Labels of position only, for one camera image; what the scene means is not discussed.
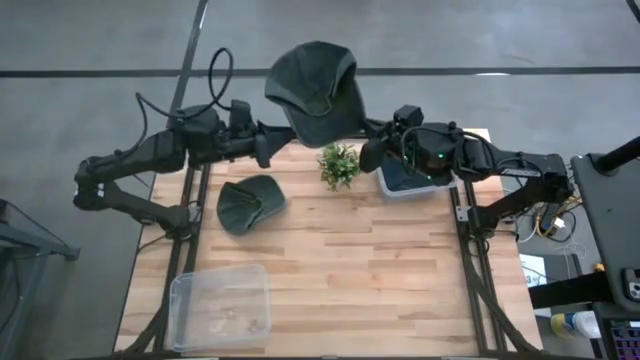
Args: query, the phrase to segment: gray cap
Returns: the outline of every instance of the gray cap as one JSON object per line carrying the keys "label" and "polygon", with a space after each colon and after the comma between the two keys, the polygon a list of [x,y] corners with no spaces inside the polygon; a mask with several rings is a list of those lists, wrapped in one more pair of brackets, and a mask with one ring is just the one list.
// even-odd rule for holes
{"label": "gray cap", "polygon": [[364,105],[356,60],[345,47],[314,41],[282,55],[269,70],[267,99],[281,105],[307,147],[321,147],[362,130]]}
{"label": "gray cap", "polygon": [[224,183],[216,210],[226,231],[242,235],[285,207],[278,183],[271,176],[256,175],[237,184]]}

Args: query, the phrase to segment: wooden tabletop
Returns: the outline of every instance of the wooden tabletop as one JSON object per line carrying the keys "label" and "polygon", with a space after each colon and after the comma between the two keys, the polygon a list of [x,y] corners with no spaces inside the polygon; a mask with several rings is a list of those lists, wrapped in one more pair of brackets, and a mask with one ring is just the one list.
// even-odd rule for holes
{"label": "wooden tabletop", "polygon": [[[488,137],[486,130],[479,133]],[[196,271],[264,265],[273,325],[265,347],[197,355],[476,355],[449,192],[387,204],[376,175],[362,174],[351,190],[334,193],[320,181],[319,153],[292,143],[269,169],[252,159],[212,167]],[[219,191],[227,181],[254,174],[273,176],[288,207],[252,232],[231,236],[216,216]],[[158,175],[152,200],[179,203],[183,179],[184,172]],[[480,204],[503,196],[497,177],[475,184],[475,190]],[[149,227],[141,244],[161,234]],[[525,338],[541,348],[516,243],[513,236],[497,234],[489,258],[498,301]],[[170,249],[163,240],[138,256],[116,350],[131,344],[157,310]],[[491,337],[488,312],[483,317]]]}

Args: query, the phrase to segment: baseball cap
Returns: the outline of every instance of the baseball cap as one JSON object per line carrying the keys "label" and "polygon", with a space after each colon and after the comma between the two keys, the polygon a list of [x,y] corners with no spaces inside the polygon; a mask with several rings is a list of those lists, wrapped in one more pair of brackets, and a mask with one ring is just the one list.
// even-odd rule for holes
{"label": "baseball cap", "polygon": [[317,148],[363,128],[356,60],[345,47],[322,41],[296,46],[269,70],[267,99],[282,106],[298,140]]}

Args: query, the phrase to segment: white bottle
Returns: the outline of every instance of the white bottle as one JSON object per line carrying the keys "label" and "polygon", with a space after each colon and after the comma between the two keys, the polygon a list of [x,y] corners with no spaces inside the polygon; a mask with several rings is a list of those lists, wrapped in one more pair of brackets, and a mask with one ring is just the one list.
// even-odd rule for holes
{"label": "white bottle", "polygon": [[593,311],[556,314],[551,317],[551,328],[561,337],[599,339],[600,328]]}

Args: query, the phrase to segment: metal stand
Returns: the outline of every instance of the metal stand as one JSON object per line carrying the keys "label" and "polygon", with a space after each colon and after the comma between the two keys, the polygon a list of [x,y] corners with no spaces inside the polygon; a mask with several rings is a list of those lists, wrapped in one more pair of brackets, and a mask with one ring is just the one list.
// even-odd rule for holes
{"label": "metal stand", "polygon": [[[2,294],[3,303],[7,304],[9,301],[14,301],[13,306],[7,308],[8,310],[3,312],[5,317],[0,318],[0,323],[5,324],[0,329],[0,359],[13,359],[14,352],[17,345],[17,340],[27,318],[28,309],[30,308],[35,294],[37,292],[42,275],[45,271],[45,265],[48,259],[47,255],[58,254],[64,256],[68,261],[74,261],[78,259],[80,249],[65,246],[58,242],[35,236],[25,231],[12,227],[7,221],[7,207],[8,203],[4,200],[0,200],[0,253],[4,252],[2,272],[0,276],[4,275],[4,270],[10,268],[6,266],[7,263],[13,262],[13,278],[16,282],[15,295],[9,296],[8,294]],[[28,259],[33,257],[32,264],[29,266],[28,272],[18,272],[20,266],[16,263],[16,253],[28,252],[29,257],[20,258]],[[12,284],[7,282],[5,289],[11,289]]]}

